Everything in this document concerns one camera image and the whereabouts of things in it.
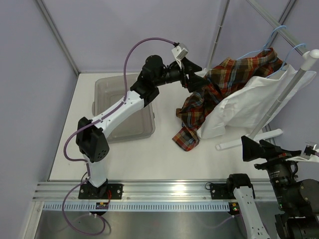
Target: clothes hanger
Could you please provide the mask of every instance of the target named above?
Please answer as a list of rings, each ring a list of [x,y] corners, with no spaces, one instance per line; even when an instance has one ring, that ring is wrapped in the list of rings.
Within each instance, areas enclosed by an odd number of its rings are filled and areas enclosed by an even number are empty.
[[[277,72],[283,70],[283,67],[284,67],[285,64],[286,64],[286,61],[287,61],[287,59],[288,59],[290,53],[292,53],[292,51],[293,51],[294,49],[296,49],[297,47],[300,47],[300,46],[305,46],[305,47],[306,47],[306,44],[305,44],[305,43],[301,43],[301,44],[298,44],[297,46],[294,46],[293,48],[291,48],[290,51],[288,52],[287,56],[285,57],[285,59],[284,59],[282,65],[281,65],[281,67],[279,68],[279,70],[278,70],[278,71],[275,71],[275,72],[272,73],[272,74],[270,74],[270,75],[267,76],[266,78],[269,78],[269,77],[271,77],[272,75],[274,75],[275,73],[277,73]]]
[[[285,25],[281,25],[281,26],[276,27],[276,28],[272,31],[272,33],[270,34],[270,36],[268,37],[268,40],[266,41],[266,44],[263,45],[263,47],[262,47],[261,49],[259,49],[259,50],[257,50],[257,51],[248,52],[247,54],[245,54],[245,55],[239,57],[237,60],[240,60],[240,59],[244,58],[245,56],[247,56],[247,55],[249,55],[249,54],[251,54],[251,53],[256,53],[256,52],[261,52],[261,51],[270,51],[270,50],[266,49],[266,47],[267,47],[268,43],[270,42],[271,37],[273,36],[273,34],[274,34],[278,29],[280,29],[280,28],[287,28],[287,27],[286,27]]]

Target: plaid shirt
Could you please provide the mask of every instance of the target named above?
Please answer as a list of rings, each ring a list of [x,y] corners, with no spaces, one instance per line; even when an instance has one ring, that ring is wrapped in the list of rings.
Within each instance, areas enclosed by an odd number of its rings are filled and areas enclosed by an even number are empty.
[[[176,109],[176,116],[182,120],[182,129],[173,141],[185,151],[196,147],[199,144],[196,131],[218,103],[242,89],[251,77],[266,77],[279,70],[282,63],[273,48],[270,48],[255,57],[241,60],[227,58],[208,71],[205,78],[211,83],[193,92],[183,107]]]

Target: transparent plastic container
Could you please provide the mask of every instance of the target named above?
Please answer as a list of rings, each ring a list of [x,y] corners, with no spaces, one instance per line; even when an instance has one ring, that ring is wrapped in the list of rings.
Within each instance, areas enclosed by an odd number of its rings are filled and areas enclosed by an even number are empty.
[[[127,75],[128,89],[134,84],[138,74]],[[124,78],[115,76],[99,79],[95,83],[92,106],[94,116],[99,115],[124,96]],[[135,112],[119,124],[107,138],[108,143],[123,142],[150,137],[155,131],[152,104]]]

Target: white tabletop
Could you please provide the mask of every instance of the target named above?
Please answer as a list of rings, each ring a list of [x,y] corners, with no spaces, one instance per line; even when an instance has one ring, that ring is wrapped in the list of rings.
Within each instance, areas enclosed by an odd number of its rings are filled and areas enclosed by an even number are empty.
[[[101,78],[118,76],[118,73],[80,74],[66,119],[61,141],[55,157],[50,180],[79,180],[85,173],[83,162],[69,162],[63,156],[66,139],[76,131],[79,119],[92,118],[94,85]],[[226,179],[232,173],[247,173],[252,180],[269,179],[266,171],[254,168],[255,163],[242,161],[241,147],[217,151],[215,145],[248,134],[250,129],[226,127],[226,134],[201,139],[199,145],[189,152],[183,151],[172,141],[181,129],[181,121],[175,116],[186,97],[187,89],[179,82],[159,87],[159,95],[152,102],[156,129],[147,139],[110,144],[110,152],[104,159],[106,174],[112,180],[198,180]],[[71,140],[67,148],[71,158],[82,154]]]

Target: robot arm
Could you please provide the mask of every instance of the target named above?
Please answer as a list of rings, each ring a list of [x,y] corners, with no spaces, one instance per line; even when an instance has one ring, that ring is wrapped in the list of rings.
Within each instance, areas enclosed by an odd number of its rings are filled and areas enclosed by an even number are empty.
[[[162,58],[157,55],[146,59],[137,81],[127,92],[125,101],[124,98],[120,99],[91,120],[85,117],[79,120],[78,129],[99,121],[76,136],[76,143],[84,158],[88,160],[91,174],[89,182],[93,187],[99,188],[107,181],[103,160],[110,150],[107,137],[121,122],[152,102],[159,94],[158,86],[180,81],[183,87],[193,92],[209,84],[208,80],[195,74],[202,68],[185,58],[188,50],[183,44],[176,44],[172,53],[175,61],[169,66],[165,66]],[[120,104],[121,107],[110,114]]]
[[[254,187],[247,174],[231,174],[226,187],[239,205],[241,215],[245,222],[247,239],[270,239],[259,216],[255,204]]]
[[[296,161],[319,162],[317,145],[309,144],[304,153],[288,151],[264,140],[260,143],[243,136],[243,160],[264,158],[256,169],[267,170],[270,182],[284,214],[275,215],[276,229],[281,239],[319,239],[319,182],[306,179],[297,182]]]

